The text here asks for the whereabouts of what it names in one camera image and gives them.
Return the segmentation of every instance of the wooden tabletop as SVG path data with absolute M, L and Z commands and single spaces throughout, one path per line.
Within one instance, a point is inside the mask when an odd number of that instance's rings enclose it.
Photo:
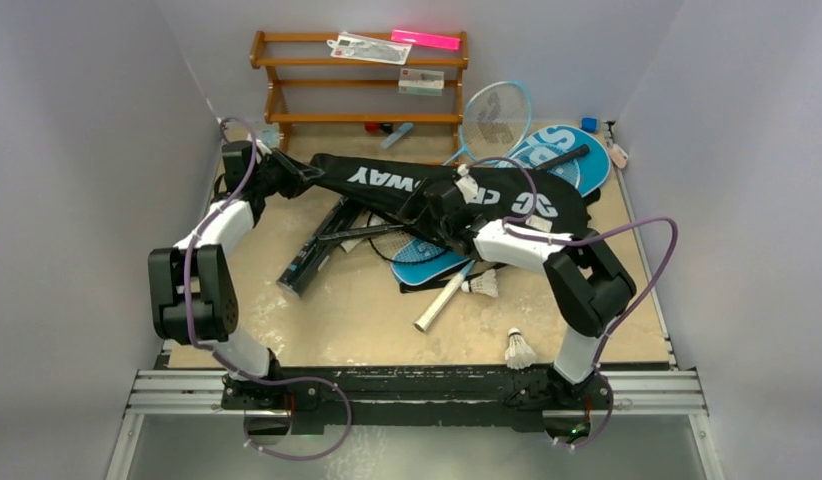
M 303 126 L 288 153 L 304 162 L 318 152 L 412 162 L 441 162 L 453 153 L 452 139 L 442 127 L 417 126 L 389 150 L 379 148 L 382 139 L 359 125 Z M 389 265 L 366 243 L 349 254 L 337 249 L 301 299 L 283 292 L 276 279 L 337 199 L 319 188 L 293 200 L 269 199 L 261 221 L 228 257 L 239 328 L 271 347 L 282 365 L 504 363 L 511 327 L 523 331 L 539 361 L 555 358 L 565 323 L 549 284 L 541 275 L 516 268 L 497 272 L 497 299 L 458 292 L 425 334 L 413 323 L 438 292 L 401 294 Z M 629 221 L 615 175 L 589 212 L 590 226 L 600 232 Z M 626 232 L 608 243 L 643 288 L 646 275 L 634 235 Z M 650 298 L 615 332 L 602 357 L 603 362 L 667 360 Z M 175 348 L 169 362 L 170 368 L 216 366 L 190 347 Z

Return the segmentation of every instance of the bright pink object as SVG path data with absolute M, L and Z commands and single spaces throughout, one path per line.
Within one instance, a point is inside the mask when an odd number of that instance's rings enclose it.
M 423 47 L 442 48 L 444 50 L 458 50 L 458 47 L 461 45 L 460 38 L 409 32 L 406 30 L 394 30 L 390 34 L 390 39 L 394 42 L 411 43 Z

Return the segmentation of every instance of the shuttlecock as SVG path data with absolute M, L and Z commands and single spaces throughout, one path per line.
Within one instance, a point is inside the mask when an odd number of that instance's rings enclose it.
M 496 289 L 496 270 L 490 269 L 472 280 L 464 280 L 461 290 L 467 293 L 481 293 L 489 297 L 499 297 Z
M 526 343 L 519 328 L 508 331 L 508 350 L 505 351 L 505 364 L 508 368 L 520 370 L 537 361 L 538 356 L 532 347 Z

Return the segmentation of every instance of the wooden rack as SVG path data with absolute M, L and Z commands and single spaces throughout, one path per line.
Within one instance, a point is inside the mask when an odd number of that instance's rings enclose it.
M 366 37 L 390 40 L 389 33 L 361 33 Z M 447 124 L 452 126 L 452 137 L 456 150 L 458 149 L 458 126 L 461 125 L 461 117 L 464 108 L 462 100 L 462 89 L 464 70 L 470 63 L 469 46 L 467 45 L 467 34 L 448 34 L 461 39 L 460 57 L 454 58 L 409 58 L 405 65 L 396 65 L 397 68 L 405 67 L 453 67 L 455 80 L 447 80 L 446 88 L 455 89 L 455 103 L 451 113 L 389 113 L 389 114 L 339 114 L 339 113 L 291 113 L 288 110 L 287 102 L 284 98 L 283 87 L 393 87 L 398 88 L 398 80 L 371 80 L 371 79 L 288 79 L 279 78 L 276 67 L 301 67 L 301 66 L 391 66 L 384 63 L 366 62 L 363 60 L 349 60 L 343 58 L 330 57 L 328 53 L 325 57 L 302 58 L 302 57 L 272 57 L 267 46 L 270 43 L 322 43 L 326 40 L 336 39 L 337 32 L 330 33 L 267 33 L 258 31 L 255 33 L 255 40 L 252 42 L 252 51 L 249 60 L 252 68 L 264 67 L 267 70 L 267 81 L 269 82 L 269 92 L 267 102 L 264 105 L 264 120 L 267 123 L 277 123 L 281 132 L 281 149 L 286 150 L 290 141 L 291 126 L 294 123 L 421 123 L 421 124 Z

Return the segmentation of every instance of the white wall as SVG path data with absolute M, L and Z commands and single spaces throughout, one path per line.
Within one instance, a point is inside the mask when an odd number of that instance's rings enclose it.
M 104 476 L 215 142 L 152 0 L 0 1 L 0 479 Z
M 200 86 L 219 115 L 262 118 L 263 70 L 252 70 L 249 49 L 257 30 L 428 32 L 466 30 L 474 93 L 500 80 L 520 80 L 538 119 L 616 118 L 655 55 L 682 0 L 158 0 Z M 328 55 L 318 47 L 315 55 Z M 344 67 L 348 74 L 354 67 Z M 303 74 L 302 70 L 282 72 Z M 298 112 L 434 111 L 432 98 L 386 92 L 299 90 Z
M 822 1 L 685 2 L 618 132 L 728 476 L 822 479 Z

